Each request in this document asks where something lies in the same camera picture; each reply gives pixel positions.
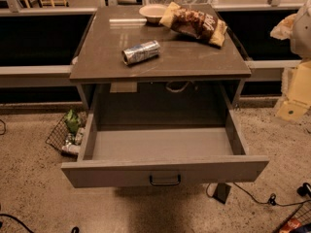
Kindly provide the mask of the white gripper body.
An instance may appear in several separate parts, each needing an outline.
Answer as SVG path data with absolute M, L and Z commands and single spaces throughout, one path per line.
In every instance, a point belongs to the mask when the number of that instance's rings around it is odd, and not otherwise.
M 301 61 L 295 68 L 286 68 L 281 90 L 290 101 L 303 107 L 311 106 L 311 61 Z

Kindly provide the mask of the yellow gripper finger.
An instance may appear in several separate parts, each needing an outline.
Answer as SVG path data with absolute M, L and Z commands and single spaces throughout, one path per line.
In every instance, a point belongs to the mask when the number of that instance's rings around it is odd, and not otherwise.
M 294 20 L 296 14 L 291 14 L 282 19 L 270 32 L 270 36 L 278 40 L 291 39 L 293 37 Z
M 295 101 L 279 101 L 276 105 L 275 116 L 285 121 L 295 121 L 300 119 L 309 111 L 310 107 Z

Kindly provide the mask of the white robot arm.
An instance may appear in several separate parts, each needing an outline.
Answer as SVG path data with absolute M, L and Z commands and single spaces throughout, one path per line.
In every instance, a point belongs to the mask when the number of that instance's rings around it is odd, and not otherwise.
M 290 40 L 291 52 L 302 58 L 292 70 L 284 72 L 283 96 L 276 106 L 276 117 L 294 121 L 311 107 L 311 0 L 296 14 L 282 19 L 270 32 L 272 38 Z

